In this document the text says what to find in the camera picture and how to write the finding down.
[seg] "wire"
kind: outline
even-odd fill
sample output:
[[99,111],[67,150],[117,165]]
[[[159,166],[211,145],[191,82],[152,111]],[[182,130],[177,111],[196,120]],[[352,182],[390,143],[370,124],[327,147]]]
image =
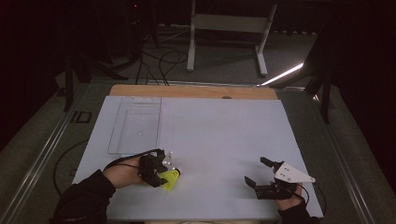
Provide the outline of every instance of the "wire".
[[326,215],[326,211],[327,211],[326,197],[324,196],[324,193],[323,193],[323,191],[321,190],[321,188],[319,187],[318,184],[315,184],[315,183],[314,183],[314,186],[318,188],[320,194],[322,195],[323,202],[324,202],[324,205],[323,205],[323,206],[324,206],[324,208],[323,208],[323,216],[325,216],[325,215]]
[[135,157],[146,156],[146,155],[151,154],[153,152],[157,152],[158,150],[159,150],[158,148],[151,149],[149,151],[145,151],[145,152],[142,152],[142,153],[134,154],[133,156],[124,157],[124,159],[128,160],[128,159],[135,158]]
[[140,166],[134,166],[134,165],[125,164],[125,163],[117,163],[117,164],[114,164],[113,166],[115,166],[115,165],[124,165],[124,166],[130,166],[130,167],[134,167],[134,168],[137,168],[137,169],[139,169],[139,168],[143,168],[143,167],[140,167]]
[[[145,62],[143,61],[143,54],[145,54],[145,55],[147,55],[147,56],[149,56],[149,57],[151,57],[151,58],[154,58],[154,59],[156,59],[156,60],[159,60],[158,66],[159,66],[159,70],[160,70],[161,76],[162,76],[162,78],[163,78],[163,84],[164,84],[165,86],[169,86],[169,83],[168,83],[168,81],[167,81],[167,79],[166,79],[166,76],[169,74],[169,72],[170,72],[172,69],[174,69],[179,63],[184,63],[184,62],[186,62],[186,61],[188,60],[188,54],[187,54],[186,52],[180,51],[180,50],[175,49],[175,48],[169,48],[169,47],[162,47],[162,48],[160,48],[160,49],[170,49],[171,51],[165,52],[165,54],[163,54],[161,57],[154,56],[154,55],[149,54],[149,53],[147,53],[147,52],[145,52],[145,51],[143,51],[143,50],[141,51],[139,71],[138,71],[138,74],[137,74],[137,77],[136,77],[135,84],[137,84],[137,81],[138,81],[139,76],[140,76],[140,69],[141,69],[141,66],[142,66],[142,64],[143,64],[144,67],[145,67],[146,70],[147,70],[147,73],[146,73],[146,83],[145,83],[145,84],[148,84],[148,83],[149,83],[149,75],[150,75],[150,76],[155,80],[155,82],[157,83],[157,85],[160,85],[159,81],[158,81],[158,80],[155,78],[155,76],[151,73],[149,64],[148,64],[148,63],[145,63]],[[169,55],[169,54],[171,54],[171,53],[177,53],[177,60],[174,61],[174,62],[168,61],[168,60],[165,60],[165,59],[164,59],[164,57],[166,57],[167,55]],[[170,63],[170,64],[172,64],[172,66],[171,66],[169,69],[167,69],[166,71],[163,71],[163,64],[164,64],[164,63]]]
[[56,192],[59,194],[59,196],[62,196],[62,193],[61,193],[61,191],[59,190],[58,184],[56,183],[56,171],[57,171],[57,169],[58,169],[59,163],[61,162],[61,160],[64,158],[64,156],[65,156],[68,152],[70,152],[72,149],[78,147],[79,145],[81,145],[81,144],[83,144],[83,143],[85,143],[85,142],[88,142],[88,140],[89,140],[89,139],[85,139],[85,140],[82,140],[82,141],[80,141],[80,142],[74,144],[73,146],[71,146],[70,148],[68,148],[64,153],[62,153],[62,155],[59,157],[59,159],[55,162],[55,166],[53,167],[53,172],[52,172],[52,183],[53,183],[53,186],[55,187]]
[[306,193],[306,202],[305,202],[305,204],[308,204],[308,203],[309,203],[309,193],[308,193],[308,190],[306,190],[306,188],[304,188],[303,185],[300,185],[300,184],[297,184],[297,185],[300,186],[300,187],[305,191],[305,193]]

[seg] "yellow object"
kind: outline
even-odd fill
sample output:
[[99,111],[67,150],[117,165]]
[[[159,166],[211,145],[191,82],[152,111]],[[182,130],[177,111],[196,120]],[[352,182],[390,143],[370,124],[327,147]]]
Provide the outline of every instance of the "yellow object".
[[178,177],[180,176],[180,171],[178,169],[166,171],[163,173],[159,173],[158,176],[160,178],[166,179],[168,182],[163,184],[163,189],[168,191],[172,190],[173,186],[176,184]]

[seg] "white table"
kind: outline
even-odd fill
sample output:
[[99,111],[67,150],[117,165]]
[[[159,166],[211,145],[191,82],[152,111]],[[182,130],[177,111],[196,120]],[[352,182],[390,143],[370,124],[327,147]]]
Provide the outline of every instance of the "white table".
[[[113,161],[107,154],[122,96],[108,96],[82,157],[74,183]],[[257,200],[245,184],[273,180],[264,156],[305,171],[288,118],[278,100],[163,98],[158,147],[173,151],[183,170],[172,191],[132,186],[119,189],[107,209],[114,220],[278,219],[276,204]],[[311,216],[322,217],[311,184]]]

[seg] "white metal frame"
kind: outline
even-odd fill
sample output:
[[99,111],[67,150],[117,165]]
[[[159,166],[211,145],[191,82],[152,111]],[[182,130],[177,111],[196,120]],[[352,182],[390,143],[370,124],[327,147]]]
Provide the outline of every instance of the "white metal frame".
[[262,41],[260,42],[260,45],[256,46],[255,50],[261,75],[268,74],[262,51],[270,32],[275,12],[276,5],[272,5],[267,18],[195,14],[195,0],[191,0],[191,39],[189,56],[187,60],[187,71],[192,72],[194,70],[196,47],[195,30],[206,29],[262,34]]

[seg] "hand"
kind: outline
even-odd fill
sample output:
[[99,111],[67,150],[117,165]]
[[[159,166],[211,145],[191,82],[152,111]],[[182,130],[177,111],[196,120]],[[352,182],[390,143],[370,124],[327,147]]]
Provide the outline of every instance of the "hand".
[[[301,193],[303,191],[302,184],[297,184],[297,189],[295,191],[296,194],[301,196]],[[302,202],[302,199],[293,195],[289,199],[284,199],[284,200],[276,200],[276,204],[279,208],[280,211],[284,211],[286,209],[289,209],[291,207],[294,207]]]
[[113,184],[114,188],[120,189],[133,184],[144,184],[137,174],[140,157],[121,161],[122,164],[114,165],[103,171],[103,175]]

